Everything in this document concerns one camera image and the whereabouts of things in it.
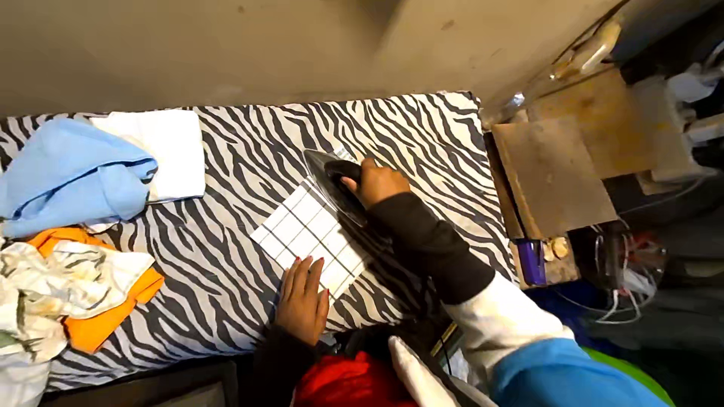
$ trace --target person's left hand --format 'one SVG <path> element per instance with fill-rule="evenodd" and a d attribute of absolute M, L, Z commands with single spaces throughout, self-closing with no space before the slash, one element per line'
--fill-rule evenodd
<path fill-rule="evenodd" d="M 324 259 L 312 264 L 309 256 L 302 261 L 297 258 L 286 270 L 274 320 L 275 324 L 310 346 L 315 346 L 319 340 L 329 313 L 329 290 L 317 293 L 323 266 Z"/>

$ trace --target black sleeve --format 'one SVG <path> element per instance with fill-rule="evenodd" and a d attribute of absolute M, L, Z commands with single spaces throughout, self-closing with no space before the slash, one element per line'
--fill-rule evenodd
<path fill-rule="evenodd" d="M 253 372 L 239 400 L 244 406 L 288 407 L 294 387 L 315 361 L 314 348 L 272 325 L 254 352 Z"/>
<path fill-rule="evenodd" d="M 456 305 L 490 284 L 495 271 L 470 253 L 470 245 L 439 220 L 413 193 L 401 193 L 372 206 L 372 227 L 392 236 L 398 261 L 419 275 L 429 275 L 442 302 Z"/>

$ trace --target pile of laundry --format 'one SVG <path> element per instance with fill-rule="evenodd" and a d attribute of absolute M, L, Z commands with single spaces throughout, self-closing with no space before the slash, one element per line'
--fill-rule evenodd
<path fill-rule="evenodd" d="M 42 124 L 0 175 L 6 406 L 36 406 L 53 357 L 68 344 L 96 352 L 164 283 L 152 256 L 119 252 L 89 233 L 206 188 L 195 112 L 114 112 L 90 121 Z"/>

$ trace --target purple object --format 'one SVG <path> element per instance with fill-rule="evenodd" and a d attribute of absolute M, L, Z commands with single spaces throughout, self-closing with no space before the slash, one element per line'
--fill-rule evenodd
<path fill-rule="evenodd" d="M 521 259 L 523 280 L 527 285 L 545 285 L 545 260 L 540 240 L 517 239 L 518 257 Z"/>

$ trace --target hand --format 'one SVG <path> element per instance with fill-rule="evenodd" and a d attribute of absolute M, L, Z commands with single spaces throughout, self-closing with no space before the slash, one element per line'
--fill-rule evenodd
<path fill-rule="evenodd" d="M 304 343 L 315 346 L 327 325 L 329 290 L 317 293 L 324 258 L 311 263 L 312 256 L 302 261 L 297 257 L 285 270 L 274 323 Z"/>
<path fill-rule="evenodd" d="M 410 192 L 410 183 L 404 175 L 389 167 L 378 167 L 369 157 L 362 161 L 361 177 L 362 185 L 347 177 L 340 180 L 366 209 L 398 193 Z"/>

